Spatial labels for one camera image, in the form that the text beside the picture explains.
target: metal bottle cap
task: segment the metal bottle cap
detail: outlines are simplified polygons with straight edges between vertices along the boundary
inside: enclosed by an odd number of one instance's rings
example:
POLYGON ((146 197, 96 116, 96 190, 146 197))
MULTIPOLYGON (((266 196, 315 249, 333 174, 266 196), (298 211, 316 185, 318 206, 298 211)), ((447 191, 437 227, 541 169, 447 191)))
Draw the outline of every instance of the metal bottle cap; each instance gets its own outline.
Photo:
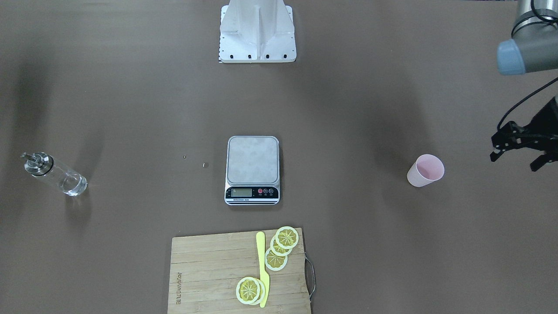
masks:
POLYGON ((34 153, 29 155, 28 153, 23 153, 21 158, 27 159, 25 162, 25 170, 32 175, 43 175, 52 169, 54 160, 52 156, 45 153, 34 153))

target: scale platform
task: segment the scale platform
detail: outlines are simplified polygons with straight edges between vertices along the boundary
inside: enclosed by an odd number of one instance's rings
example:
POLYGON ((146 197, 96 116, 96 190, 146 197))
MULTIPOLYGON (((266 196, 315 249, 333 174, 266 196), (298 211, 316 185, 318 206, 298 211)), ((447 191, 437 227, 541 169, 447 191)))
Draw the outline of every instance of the scale platform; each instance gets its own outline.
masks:
POLYGON ((279 203, 279 141, 274 136, 233 136, 227 147, 225 203, 279 203))

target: plastic cup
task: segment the plastic cup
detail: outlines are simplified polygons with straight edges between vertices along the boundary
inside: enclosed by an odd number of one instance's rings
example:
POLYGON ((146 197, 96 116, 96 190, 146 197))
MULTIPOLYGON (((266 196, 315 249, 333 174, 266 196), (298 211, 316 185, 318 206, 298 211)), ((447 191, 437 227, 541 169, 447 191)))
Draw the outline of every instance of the plastic cup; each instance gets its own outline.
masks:
POLYGON ((407 180, 411 185, 420 188, 444 176, 444 164, 442 161, 430 154, 421 155, 407 172, 407 180))

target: wooden cutting board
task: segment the wooden cutting board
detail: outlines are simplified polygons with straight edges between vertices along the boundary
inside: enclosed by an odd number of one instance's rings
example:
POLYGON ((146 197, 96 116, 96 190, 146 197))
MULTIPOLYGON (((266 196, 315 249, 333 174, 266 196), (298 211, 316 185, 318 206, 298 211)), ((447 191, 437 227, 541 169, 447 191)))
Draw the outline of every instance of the wooden cutting board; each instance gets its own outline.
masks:
MULTIPOLYGON (((276 231, 264 231, 266 250, 276 231)), ((173 238, 168 314, 311 314, 302 228, 296 231, 299 243, 287 265, 277 272, 266 268, 270 293, 264 308, 244 305, 236 297, 243 277, 259 278, 257 231, 173 238)))

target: lemon slice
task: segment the lemon slice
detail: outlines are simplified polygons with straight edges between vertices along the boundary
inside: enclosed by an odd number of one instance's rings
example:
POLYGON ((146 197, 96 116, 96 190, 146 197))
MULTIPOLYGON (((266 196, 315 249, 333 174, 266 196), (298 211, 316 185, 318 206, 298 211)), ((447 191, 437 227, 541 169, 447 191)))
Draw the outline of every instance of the lemon slice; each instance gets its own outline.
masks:
POLYGON ((266 296, 266 286, 263 284, 261 280, 255 278, 259 283, 259 298, 257 301, 250 303, 250 305, 258 305, 262 302, 263 298, 266 296))
POLYGON ((259 279, 244 277, 237 284, 237 299, 242 304, 250 304, 258 300, 261 294, 259 279))
POLYGON ((287 265, 287 260, 288 256, 277 256, 271 251, 271 248, 269 248, 266 251, 266 258, 264 262, 270 270, 278 271, 287 265))
POLYGON ((293 227, 281 227, 275 233, 277 245, 288 250, 292 249, 299 242, 299 233, 293 227))
POLYGON ((277 241, 275 241, 275 236, 273 236, 273 238, 271 238, 270 249, 277 256, 287 256, 288 254, 291 254, 291 252, 292 252, 292 249, 287 250, 287 249, 284 249, 284 248, 280 247, 279 244, 277 243, 277 241))

